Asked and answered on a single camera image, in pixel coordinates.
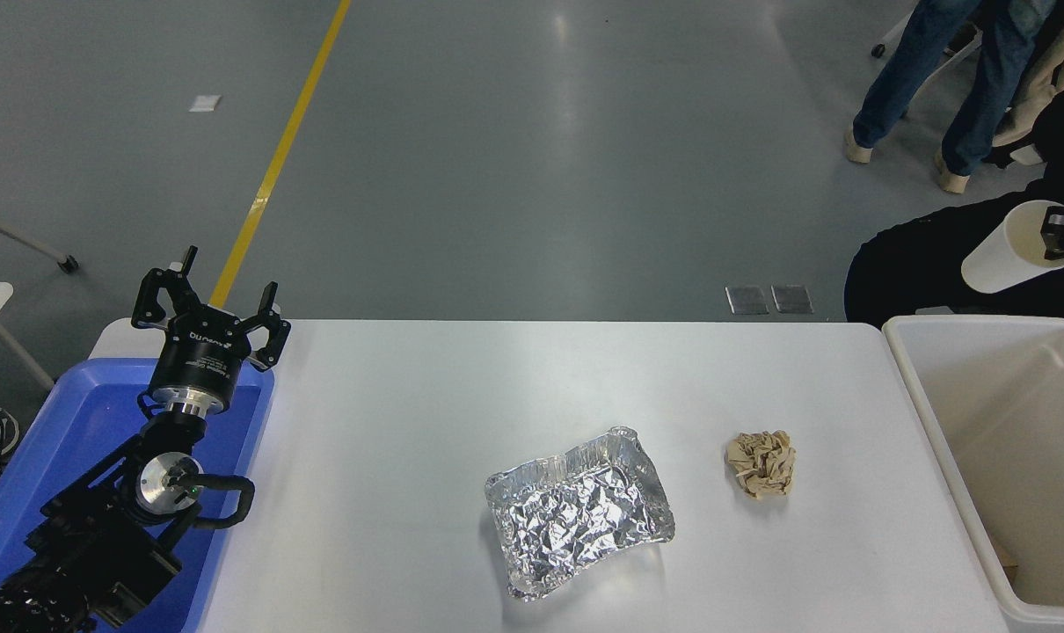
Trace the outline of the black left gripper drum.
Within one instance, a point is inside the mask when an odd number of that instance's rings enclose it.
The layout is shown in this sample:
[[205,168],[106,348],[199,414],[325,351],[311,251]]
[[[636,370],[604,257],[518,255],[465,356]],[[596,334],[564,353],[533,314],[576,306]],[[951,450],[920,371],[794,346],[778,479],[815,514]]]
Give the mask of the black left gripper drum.
[[200,392],[210,406],[230,406],[250,342],[235,314],[200,306],[171,318],[149,396],[169,402],[174,392]]

